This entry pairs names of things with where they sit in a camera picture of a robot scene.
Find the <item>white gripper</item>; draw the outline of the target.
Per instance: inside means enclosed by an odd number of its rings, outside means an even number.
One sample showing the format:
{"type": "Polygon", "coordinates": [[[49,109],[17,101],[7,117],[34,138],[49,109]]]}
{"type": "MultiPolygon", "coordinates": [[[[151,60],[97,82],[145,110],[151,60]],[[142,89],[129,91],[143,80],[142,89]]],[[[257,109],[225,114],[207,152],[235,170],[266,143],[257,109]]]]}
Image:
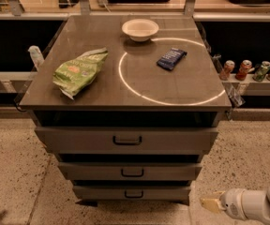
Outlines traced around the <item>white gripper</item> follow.
{"type": "Polygon", "coordinates": [[[201,196],[200,203],[203,208],[212,213],[224,211],[230,218],[246,220],[242,205],[244,191],[243,188],[232,188],[225,192],[215,191],[212,194],[201,196]]]}

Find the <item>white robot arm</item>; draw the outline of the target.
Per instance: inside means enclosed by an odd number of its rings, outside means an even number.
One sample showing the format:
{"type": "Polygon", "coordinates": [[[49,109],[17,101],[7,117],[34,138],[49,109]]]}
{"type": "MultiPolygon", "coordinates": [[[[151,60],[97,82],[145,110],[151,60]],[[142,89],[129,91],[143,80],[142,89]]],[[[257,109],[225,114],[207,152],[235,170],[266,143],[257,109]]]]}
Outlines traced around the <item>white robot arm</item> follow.
{"type": "Polygon", "coordinates": [[[267,190],[231,188],[201,196],[201,206],[212,213],[224,212],[237,220],[257,220],[270,225],[270,186],[267,190]]]}

